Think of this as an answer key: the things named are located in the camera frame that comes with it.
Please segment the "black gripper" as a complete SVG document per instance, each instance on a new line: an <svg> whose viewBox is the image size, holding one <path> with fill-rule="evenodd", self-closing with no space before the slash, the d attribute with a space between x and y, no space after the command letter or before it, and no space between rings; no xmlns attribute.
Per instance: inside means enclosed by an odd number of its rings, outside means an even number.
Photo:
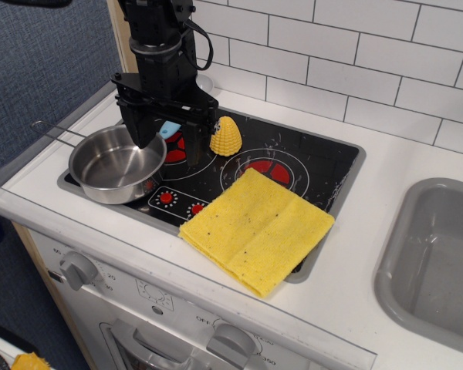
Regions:
<svg viewBox="0 0 463 370"><path fill-rule="evenodd" d="M123 123L133 143L145 148L156 136L155 117L184 124L182 134L188 166L197 166L208 149L218 120L218 101L198 87L193 36L172 36L169 43L144 45L129 39L138 72L112 76Z"/></svg>

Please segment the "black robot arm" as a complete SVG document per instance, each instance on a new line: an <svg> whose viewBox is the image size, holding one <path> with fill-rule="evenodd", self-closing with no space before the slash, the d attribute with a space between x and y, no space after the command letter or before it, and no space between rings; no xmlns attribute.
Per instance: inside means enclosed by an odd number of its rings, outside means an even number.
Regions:
<svg viewBox="0 0 463 370"><path fill-rule="evenodd" d="M191 20L191 1L122 1L130 26L129 47L136 73L117 73L117 105L133 143L143 149L156 136L159 123L181 125L189 166L209 147L218 122L218 101L196 81L196 33L206 32Z"/></svg>

